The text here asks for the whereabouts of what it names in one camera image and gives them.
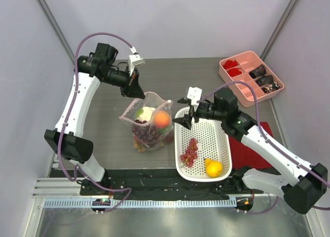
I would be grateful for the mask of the dark purple grape bunch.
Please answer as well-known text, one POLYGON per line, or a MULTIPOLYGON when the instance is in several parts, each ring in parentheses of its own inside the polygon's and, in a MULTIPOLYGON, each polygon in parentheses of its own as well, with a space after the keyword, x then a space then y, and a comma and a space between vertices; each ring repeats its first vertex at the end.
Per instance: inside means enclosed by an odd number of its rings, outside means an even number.
POLYGON ((132 125, 132 132, 137 138, 137 140, 149 147, 155 146, 160 137, 160 133, 154 125, 143 125, 147 121, 135 120, 135 124, 132 125))

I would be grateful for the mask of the yellow-brown longan bunch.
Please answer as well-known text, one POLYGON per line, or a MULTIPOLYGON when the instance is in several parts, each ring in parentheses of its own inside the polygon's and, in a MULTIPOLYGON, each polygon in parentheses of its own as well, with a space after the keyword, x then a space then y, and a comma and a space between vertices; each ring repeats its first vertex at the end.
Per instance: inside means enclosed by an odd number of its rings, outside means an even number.
POLYGON ((161 141, 160 143, 157 143, 156 145, 154 145, 152 147, 148 147, 147 145, 143 144, 142 142, 134 139, 134 148, 138 152, 155 151, 155 150, 163 147, 164 145, 165 145, 165 143, 163 141, 161 141))

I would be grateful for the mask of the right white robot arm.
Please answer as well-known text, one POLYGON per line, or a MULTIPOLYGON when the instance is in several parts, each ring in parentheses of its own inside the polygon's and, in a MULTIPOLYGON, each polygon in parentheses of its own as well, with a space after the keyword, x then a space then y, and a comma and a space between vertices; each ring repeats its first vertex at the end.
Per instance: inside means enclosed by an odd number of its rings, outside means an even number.
POLYGON ((245 193, 256 189, 273 194, 300 214, 316 208, 329 188, 327 168, 299 158, 267 134, 257 120, 239 109, 238 99, 230 88, 221 86, 210 102, 202 98, 201 89, 190 87, 178 103, 187 104, 188 112, 175 117, 175 123, 191 129, 201 119, 219 121, 225 134, 258 153, 279 172, 273 175, 243 168, 233 179, 235 191, 245 193))

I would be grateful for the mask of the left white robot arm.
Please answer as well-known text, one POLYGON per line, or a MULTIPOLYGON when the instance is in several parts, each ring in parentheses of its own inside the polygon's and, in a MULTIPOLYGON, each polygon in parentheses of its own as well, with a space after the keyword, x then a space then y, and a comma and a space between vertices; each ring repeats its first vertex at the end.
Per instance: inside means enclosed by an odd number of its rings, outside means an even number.
POLYGON ((124 71, 113 66, 118 50, 105 43, 98 43, 95 52, 88 56, 76 56, 73 85, 64 111, 55 127, 44 134, 46 142, 58 155, 59 162, 68 160, 77 166, 98 195, 109 191, 110 180, 106 169, 93 155, 93 142, 83 138, 84 124, 101 83, 119 87, 124 97, 145 98, 136 68, 144 60, 135 47, 131 46, 130 50, 124 71))

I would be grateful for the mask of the white cauliflower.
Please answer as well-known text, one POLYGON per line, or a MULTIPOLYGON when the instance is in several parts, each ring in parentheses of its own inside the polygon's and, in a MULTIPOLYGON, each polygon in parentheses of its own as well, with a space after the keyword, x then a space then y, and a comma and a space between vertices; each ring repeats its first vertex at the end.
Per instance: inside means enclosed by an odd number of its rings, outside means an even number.
POLYGON ((155 111, 154 107, 144 106, 137 111, 135 119, 142 123, 148 122, 152 118, 152 114, 154 111, 155 111))

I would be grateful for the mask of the clear pink-dotted zip bag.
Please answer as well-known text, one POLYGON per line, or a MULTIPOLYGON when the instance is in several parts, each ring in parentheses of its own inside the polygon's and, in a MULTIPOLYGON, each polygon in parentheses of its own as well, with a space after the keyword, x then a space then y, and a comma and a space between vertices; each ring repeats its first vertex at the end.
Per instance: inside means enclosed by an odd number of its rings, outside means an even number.
POLYGON ((129 104, 127 109, 124 111, 124 113, 119 117, 119 119, 123 123, 125 123, 132 132, 132 125, 135 124, 136 113, 142 107, 148 106, 148 107, 155 108, 155 111, 153 112, 152 118, 150 119, 150 121, 148 121, 147 123, 145 123, 143 125, 147 125, 147 124, 154 125, 154 122, 153 122, 154 114, 160 110, 166 111, 171 116, 171 124, 167 128, 164 128, 164 129, 157 128, 157 130, 160 133, 158 143, 163 141, 165 144, 168 144, 168 143, 172 142, 174 139, 174 126, 172 123, 172 112, 171 112, 172 105, 173 105, 172 100, 164 100, 157 93, 148 91, 145 93, 144 99, 134 99, 129 104))

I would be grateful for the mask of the orange peach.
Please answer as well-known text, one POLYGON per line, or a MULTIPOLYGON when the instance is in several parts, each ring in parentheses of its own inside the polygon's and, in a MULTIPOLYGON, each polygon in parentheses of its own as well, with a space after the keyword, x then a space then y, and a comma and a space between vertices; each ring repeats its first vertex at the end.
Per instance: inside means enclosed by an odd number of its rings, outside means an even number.
POLYGON ((166 111, 160 110, 154 114, 153 122, 157 128, 164 129, 171 124, 171 116, 166 111))

